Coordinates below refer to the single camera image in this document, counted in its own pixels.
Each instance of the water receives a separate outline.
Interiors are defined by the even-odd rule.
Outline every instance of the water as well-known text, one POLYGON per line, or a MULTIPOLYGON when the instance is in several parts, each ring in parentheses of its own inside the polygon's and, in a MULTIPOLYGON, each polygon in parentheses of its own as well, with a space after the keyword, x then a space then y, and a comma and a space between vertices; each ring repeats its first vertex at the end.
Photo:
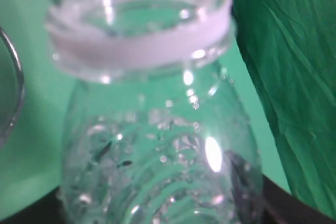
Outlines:
POLYGON ((62 191, 71 223, 254 223, 260 202, 250 166, 229 151, 210 169, 206 149, 215 155, 219 146, 195 133, 199 125, 98 121, 66 153, 62 191))

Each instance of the plastic bottle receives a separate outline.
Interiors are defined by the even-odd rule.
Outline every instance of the plastic bottle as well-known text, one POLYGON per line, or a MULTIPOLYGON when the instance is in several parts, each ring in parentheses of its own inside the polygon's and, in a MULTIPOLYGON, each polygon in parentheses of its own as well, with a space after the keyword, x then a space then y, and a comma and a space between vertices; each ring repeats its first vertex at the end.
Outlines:
POLYGON ((78 78, 63 139, 69 223, 258 223, 257 147, 218 61, 231 5, 52 0, 53 59, 78 78))

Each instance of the metal ring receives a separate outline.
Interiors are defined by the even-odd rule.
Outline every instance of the metal ring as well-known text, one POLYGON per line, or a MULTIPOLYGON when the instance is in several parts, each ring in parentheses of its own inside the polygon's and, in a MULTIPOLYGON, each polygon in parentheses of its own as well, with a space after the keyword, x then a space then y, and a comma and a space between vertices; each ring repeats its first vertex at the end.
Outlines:
POLYGON ((19 90, 17 97, 16 97, 17 102, 12 112, 12 116, 10 117, 8 122, 5 122, 6 124, 5 131, 0 132, 0 148, 1 148, 5 144, 9 134, 12 132, 17 122, 17 119, 20 115, 20 112, 22 110, 23 102, 25 99, 25 79, 24 79, 24 74, 23 74, 19 56, 17 55, 17 52, 13 46, 13 43, 11 42, 7 34, 4 32, 2 27, 0 27, 0 39, 4 42, 9 52, 9 55, 11 56, 12 62, 14 64, 15 76, 16 76, 18 90, 19 90))

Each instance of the wrinkled fabric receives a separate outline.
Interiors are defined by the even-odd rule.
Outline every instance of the wrinkled fabric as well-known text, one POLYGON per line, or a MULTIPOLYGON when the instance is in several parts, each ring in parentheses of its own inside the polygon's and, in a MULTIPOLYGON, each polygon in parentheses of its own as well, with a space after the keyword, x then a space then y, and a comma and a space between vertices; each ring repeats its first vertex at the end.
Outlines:
POLYGON ((336 219, 336 0, 234 1, 290 190, 336 219))

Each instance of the bottle mouth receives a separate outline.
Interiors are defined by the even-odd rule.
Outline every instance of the bottle mouth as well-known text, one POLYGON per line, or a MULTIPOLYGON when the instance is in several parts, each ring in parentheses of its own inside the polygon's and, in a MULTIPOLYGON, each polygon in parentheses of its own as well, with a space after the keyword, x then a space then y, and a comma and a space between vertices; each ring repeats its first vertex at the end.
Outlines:
POLYGON ((232 0, 57 3, 47 23, 56 64, 99 82, 101 76, 113 79, 125 71, 217 58, 231 24, 232 0), (91 77, 92 72, 99 74, 91 77))

